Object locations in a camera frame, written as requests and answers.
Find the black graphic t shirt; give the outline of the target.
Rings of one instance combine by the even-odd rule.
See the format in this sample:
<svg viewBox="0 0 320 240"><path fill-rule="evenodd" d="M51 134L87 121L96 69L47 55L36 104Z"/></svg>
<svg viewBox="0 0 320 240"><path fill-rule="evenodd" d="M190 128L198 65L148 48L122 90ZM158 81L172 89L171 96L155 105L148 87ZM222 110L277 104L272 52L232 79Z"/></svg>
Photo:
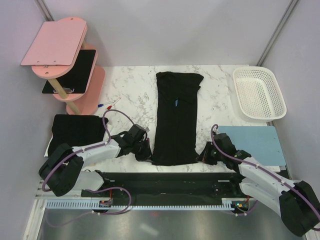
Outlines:
<svg viewBox="0 0 320 240"><path fill-rule="evenodd" d="M198 73L158 72L157 121L152 163L178 166L196 163Z"/></svg>

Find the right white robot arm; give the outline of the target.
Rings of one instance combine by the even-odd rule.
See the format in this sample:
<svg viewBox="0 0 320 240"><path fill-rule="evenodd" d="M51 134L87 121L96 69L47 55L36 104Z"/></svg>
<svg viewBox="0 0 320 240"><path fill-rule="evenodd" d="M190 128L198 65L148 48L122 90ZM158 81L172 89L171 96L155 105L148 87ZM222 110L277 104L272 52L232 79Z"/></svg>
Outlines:
<svg viewBox="0 0 320 240"><path fill-rule="evenodd" d="M229 184L235 197L243 194L255 198L278 214L294 235L301 237L310 230L318 232L320 201L312 186L301 180L294 181L269 170L244 150L237 150L226 133L211 132L208 142L198 157L207 165L219 162L240 174Z"/></svg>

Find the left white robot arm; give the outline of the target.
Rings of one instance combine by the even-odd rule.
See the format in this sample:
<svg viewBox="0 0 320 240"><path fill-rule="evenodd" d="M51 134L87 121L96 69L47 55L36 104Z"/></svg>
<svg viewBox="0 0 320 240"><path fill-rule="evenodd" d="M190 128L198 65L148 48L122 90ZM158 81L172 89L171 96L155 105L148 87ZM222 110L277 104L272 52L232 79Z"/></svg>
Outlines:
<svg viewBox="0 0 320 240"><path fill-rule="evenodd" d="M61 197L72 190L84 190L104 197L110 191L107 179L99 170L85 171L84 168L129 154L133 154L138 162L152 159L148 130L138 124L109 136L107 141L74 147L63 143L38 171L43 180L42 191Z"/></svg>

